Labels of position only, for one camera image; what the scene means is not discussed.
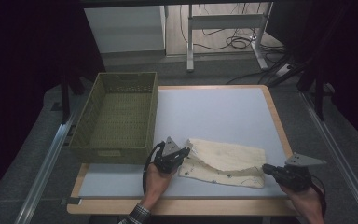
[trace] metal rail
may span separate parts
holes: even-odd
[[[336,162],[336,165],[339,169],[339,171],[342,173],[342,176],[344,177],[345,181],[347,182],[348,187],[350,188],[354,198],[358,202],[358,178],[356,177],[356,174],[353,172],[352,168],[348,164],[347,160],[345,159],[344,154],[342,154],[341,149],[339,148],[338,143],[334,139],[333,135],[330,133],[327,125],[325,122],[321,121],[318,117],[318,115],[314,111],[313,102],[310,99],[308,95],[301,92],[300,93],[302,99],[304,100],[308,111],[310,112],[310,116],[312,117],[312,120],[314,121],[317,129],[322,135],[322,138],[324,139],[325,143],[327,144],[327,147]]]
[[[70,115],[68,121],[65,124],[61,124],[52,143],[48,150],[48,153],[43,160],[42,165],[40,166],[39,172],[34,180],[33,185],[28,192],[28,195],[22,204],[22,208],[16,218],[15,224],[28,224],[30,223],[34,210],[39,203],[39,200],[42,196],[42,193],[45,189],[48,179],[50,177],[51,171],[54,168],[55,162],[60,155],[62,145],[65,141],[65,137],[68,134],[72,122],[76,118],[76,114],[79,111],[80,99],[76,97],[72,100],[73,113]]]

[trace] wooden table frame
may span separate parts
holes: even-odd
[[[235,86],[160,86],[160,90],[194,89],[237,89],[260,88],[266,98],[269,111],[281,139],[286,158],[292,155],[278,112],[272,101],[269,89],[264,85]],[[79,198],[78,193],[90,165],[83,163],[78,173],[71,198]],[[79,204],[68,204],[70,214],[126,215],[141,199],[82,199]],[[161,199],[152,210],[153,215],[175,216],[298,216],[297,211],[287,198],[263,199]]]

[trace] sleeve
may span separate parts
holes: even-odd
[[[150,219],[150,211],[140,204],[136,204],[132,212],[119,224],[145,224]]]

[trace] human hand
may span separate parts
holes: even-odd
[[[158,170],[155,164],[150,163],[146,174],[146,193],[140,204],[150,211],[170,185],[175,173],[176,170],[170,174],[164,174]]]
[[[294,192],[291,189],[280,185],[281,190],[292,200],[297,212],[304,217],[309,224],[324,224],[322,206],[318,193],[313,188],[301,192]]]

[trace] white cloth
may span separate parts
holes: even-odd
[[[224,185],[264,187],[264,149],[201,139],[189,139],[189,146],[191,151],[179,176]]]

